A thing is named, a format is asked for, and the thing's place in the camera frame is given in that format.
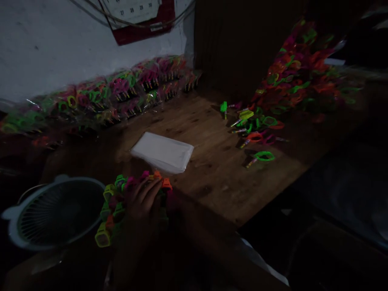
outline plastic wrap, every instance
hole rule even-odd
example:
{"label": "plastic wrap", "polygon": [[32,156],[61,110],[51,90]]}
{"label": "plastic wrap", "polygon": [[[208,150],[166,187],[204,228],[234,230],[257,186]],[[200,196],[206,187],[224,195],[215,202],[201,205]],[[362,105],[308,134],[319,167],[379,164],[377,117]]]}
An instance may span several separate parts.
{"label": "plastic wrap", "polygon": [[187,143],[146,132],[133,146],[131,154],[160,171],[178,174],[186,170],[193,149]]}
{"label": "plastic wrap", "polygon": [[150,109],[157,112],[165,102],[196,88],[201,72],[186,63],[183,55],[156,57],[130,70],[27,99],[13,106],[0,130],[24,134],[35,147],[52,148],[65,134],[85,136]]}

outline fan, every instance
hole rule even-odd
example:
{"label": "fan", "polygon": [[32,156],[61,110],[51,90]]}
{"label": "fan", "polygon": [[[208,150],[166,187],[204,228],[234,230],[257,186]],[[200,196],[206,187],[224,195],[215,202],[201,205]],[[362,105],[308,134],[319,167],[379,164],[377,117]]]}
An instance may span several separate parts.
{"label": "fan", "polygon": [[85,235],[100,221],[105,186],[86,177],[60,175],[54,183],[8,208],[8,232],[14,244],[32,251],[64,246]]}

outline hand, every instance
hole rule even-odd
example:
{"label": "hand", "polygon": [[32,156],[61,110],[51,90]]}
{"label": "hand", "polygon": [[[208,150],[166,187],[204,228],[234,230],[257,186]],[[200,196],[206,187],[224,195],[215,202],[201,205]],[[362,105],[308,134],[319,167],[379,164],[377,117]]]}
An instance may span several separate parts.
{"label": "hand", "polygon": [[147,247],[157,226],[160,198],[156,197],[162,181],[153,180],[146,187],[145,179],[130,194],[127,202],[127,218],[123,231],[142,249]]}

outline wooden table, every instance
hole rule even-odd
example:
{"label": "wooden table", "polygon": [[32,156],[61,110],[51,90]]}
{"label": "wooden table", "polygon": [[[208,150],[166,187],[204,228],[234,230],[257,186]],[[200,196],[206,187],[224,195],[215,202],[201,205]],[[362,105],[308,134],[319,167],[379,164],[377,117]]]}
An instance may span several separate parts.
{"label": "wooden table", "polygon": [[[282,116],[286,126],[276,134],[289,143],[251,144],[240,150],[236,147],[240,138],[226,126],[236,115],[230,114],[226,121],[219,112],[223,100],[224,96],[212,91],[190,94],[171,100],[156,113],[147,112],[102,131],[98,138],[72,140],[48,158],[42,182],[58,174],[93,177],[105,184],[121,173],[140,175],[150,166],[132,157],[130,150],[148,131],[194,146],[186,171],[170,178],[173,187],[241,226],[365,118],[362,101],[329,116],[323,124]],[[245,169],[249,154],[259,150],[271,151],[276,159]]]}

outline fan grille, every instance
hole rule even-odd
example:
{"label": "fan grille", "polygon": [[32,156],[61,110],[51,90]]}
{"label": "fan grille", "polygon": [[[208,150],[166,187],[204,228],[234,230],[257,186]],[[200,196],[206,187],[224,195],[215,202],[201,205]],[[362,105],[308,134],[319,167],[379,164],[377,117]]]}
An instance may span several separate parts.
{"label": "fan grille", "polygon": [[91,181],[53,186],[32,200],[19,216],[21,238],[39,246],[64,245],[99,218],[103,189]]}

